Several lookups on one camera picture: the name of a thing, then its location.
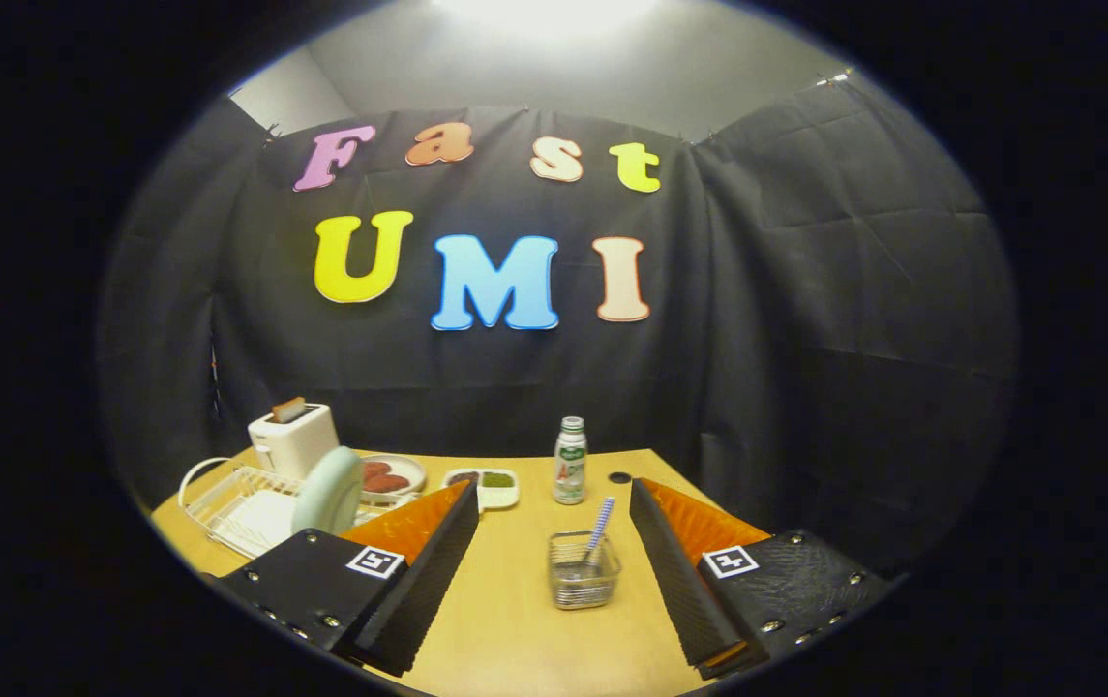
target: patty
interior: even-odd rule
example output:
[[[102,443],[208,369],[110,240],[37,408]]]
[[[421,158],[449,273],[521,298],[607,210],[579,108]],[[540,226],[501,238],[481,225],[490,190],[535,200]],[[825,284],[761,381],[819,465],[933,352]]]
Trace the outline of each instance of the patty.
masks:
[[[369,481],[372,478],[379,475],[379,473],[388,473],[390,471],[390,464],[387,463],[373,463],[369,460],[363,462],[363,481]]]
[[[396,473],[379,473],[379,475],[363,482],[363,490],[372,494],[384,494],[386,491],[402,489],[410,484],[408,478],[396,475]]]

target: black curtain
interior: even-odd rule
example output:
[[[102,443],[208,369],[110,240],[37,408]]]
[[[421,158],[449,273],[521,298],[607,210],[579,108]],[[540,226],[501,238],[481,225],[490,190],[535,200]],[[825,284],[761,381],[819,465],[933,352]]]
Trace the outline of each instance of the black curtain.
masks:
[[[1004,435],[1017,306],[982,199],[852,76],[697,145],[712,229],[700,484],[873,568],[952,525]]]
[[[1013,291],[952,160],[852,83],[694,146],[505,107],[351,119],[266,144],[223,104],[140,195],[111,268],[99,369],[120,468],[156,504],[297,394],[331,404],[348,445],[418,454],[550,454],[573,413],[589,450],[654,448],[753,524],[809,525],[876,568],[911,560],[967,502],[999,435]],[[474,153],[404,163],[416,133],[444,122],[472,125]],[[311,137],[356,125],[377,136],[331,185],[294,193]],[[531,172],[542,135],[578,142],[581,181]],[[659,156],[656,193],[620,184],[607,150],[622,142]],[[207,147],[218,156],[196,167]],[[318,222],[362,218],[347,269],[363,275],[382,211],[416,218],[393,285],[326,300]],[[495,265],[523,235],[554,238],[556,329],[433,330],[433,243],[449,234],[476,235]],[[611,235],[646,246],[646,320],[596,317],[591,244]]]
[[[147,506],[222,451],[209,300],[227,219],[267,135],[230,99],[214,103],[137,191],[111,253],[98,309],[103,432]]]

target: wooden table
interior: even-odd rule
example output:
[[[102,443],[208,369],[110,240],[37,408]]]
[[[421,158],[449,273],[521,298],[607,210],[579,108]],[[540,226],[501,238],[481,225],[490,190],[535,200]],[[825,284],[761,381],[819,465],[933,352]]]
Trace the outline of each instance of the wooden table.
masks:
[[[359,450],[360,455],[370,455]],[[687,666],[669,622],[652,565],[629,515],[630,484],[607,480],[625,471],[674,486],[717,506],[652,450],[588,455],[587,495],[576,506],[554,502],[554,459],[434,458],[412,455],[424,465],[424,492],[441,485],[455,468],[505,468],[519,476],[515,506],[488,510],[447,591],[416,666],[402,678],[376,674],[447,697],[602,696],[685,694],[711,680]],[[245,450],[187,486],[186,502],[239,464],[256,464]],[[550,599],[548,535],[592,530],[606,495],[616,499],[607,535],[622,564],[615,596],[598,608],[558,609]],[[152,521],[197,571],[225,575],[247,558],[207,539],[181,511],[174,495]]]

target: green food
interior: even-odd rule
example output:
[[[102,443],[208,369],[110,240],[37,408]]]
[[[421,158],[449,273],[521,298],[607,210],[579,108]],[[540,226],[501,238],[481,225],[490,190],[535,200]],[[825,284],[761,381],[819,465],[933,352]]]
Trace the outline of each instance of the green food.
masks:
[[[484,472],[484,481],[480,482],[480,484],[482,486],[513,486],[515,481],[509,473]]]

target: pink letter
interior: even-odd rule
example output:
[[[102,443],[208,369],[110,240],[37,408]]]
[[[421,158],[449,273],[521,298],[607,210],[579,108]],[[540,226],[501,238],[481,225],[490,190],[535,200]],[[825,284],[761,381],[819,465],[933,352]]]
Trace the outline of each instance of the pink letter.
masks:
[[[334,133],[322,133],[314,139],[317,147],[314,156],[309,158],[309,167],[305,168],[305,176],[296,182],[296,191],[307,191],[331,185],[334,175],[329,167],[337,165],[338,168],[346,167],[351,162],[351,155],[356,154],[356,144],[359,142],[372,141],[378,130],[371,125],[350,127],[347,131]]]
[[[634,322],[649,314],[638,296],[638,265],[635,257],[644,243],[630,237],[599,237],[592,243],[606,270],[606,301],[597,308],[597,317],[612,322]]]

